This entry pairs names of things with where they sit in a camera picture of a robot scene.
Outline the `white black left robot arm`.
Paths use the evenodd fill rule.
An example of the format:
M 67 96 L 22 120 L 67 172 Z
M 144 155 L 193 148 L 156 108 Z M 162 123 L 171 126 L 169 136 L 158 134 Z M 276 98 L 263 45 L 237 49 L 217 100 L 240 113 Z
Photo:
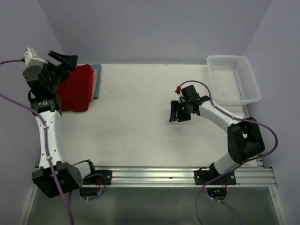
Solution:
M 28 100 L 40 137 L 40 161 L 38 171 L 31 175 L 32 180 L 47 197 L 54 198 L 81 188 L 83 182 L 94 183 L 98 173 L 89 159 L 74 165 L 68 163 L 62 147 L 62 109 L 57 88 L 75 70 L 78 57 L 53 51 L 48 56 L 60 64 L 54 65 L 39 58 L 34 48 L 27 47 L 24 51 L 26 69 L 23 77 L 30 87 Z

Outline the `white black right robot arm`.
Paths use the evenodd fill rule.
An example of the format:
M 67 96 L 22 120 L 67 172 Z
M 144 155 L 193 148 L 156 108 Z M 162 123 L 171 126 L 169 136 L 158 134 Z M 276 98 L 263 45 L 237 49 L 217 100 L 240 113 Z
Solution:
M 197 177 L 219 184 L 225 173 L 245 163 L 265 150 L 264 142 L 256 120 L 252 117 L 236 116 L 215 103 L 211 96 L 200 96 L 193 85 L 176 88 L 178 100 L 171 101 L 170 122 L 191 120 L 191 115 L 204 117 L 220 127 L 227 134 L 227 153 L 209 166 L 199 169 Z

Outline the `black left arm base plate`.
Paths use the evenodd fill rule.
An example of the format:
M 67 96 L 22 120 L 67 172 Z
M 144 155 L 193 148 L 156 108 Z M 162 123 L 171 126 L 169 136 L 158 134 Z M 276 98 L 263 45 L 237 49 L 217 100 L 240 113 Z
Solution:
M 94 174 L 83 178 L 84 185 L 110 185 L 112 182 L 113 173 L 111 170 L 96 170 Z

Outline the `dark red t shirt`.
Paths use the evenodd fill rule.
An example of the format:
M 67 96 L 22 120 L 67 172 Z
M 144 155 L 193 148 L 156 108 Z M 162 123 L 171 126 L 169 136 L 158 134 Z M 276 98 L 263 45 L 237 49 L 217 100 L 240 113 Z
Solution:
M 90 65 L 77 66 L 70 77 L 62 82 L 57 93 L 61 98 L 62 111 L 85 112 L 92 100 L 94 70 Z

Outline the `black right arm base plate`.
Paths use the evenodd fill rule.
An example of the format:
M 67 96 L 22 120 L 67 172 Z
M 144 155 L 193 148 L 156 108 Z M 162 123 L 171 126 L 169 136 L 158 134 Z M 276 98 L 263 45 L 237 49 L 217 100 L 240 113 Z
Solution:
M 218 176 L 213 172 L 211 172 L 210 170 L 206 170 L 204 167 L 198 170 L 194 170 L 193 173 L 194 173 L 195 185 L 197 186 L 204 185 L 208 181 Z M 210 183 L 210 185 L 236 185 L 236 184 L 237 181 L 234 172 Z

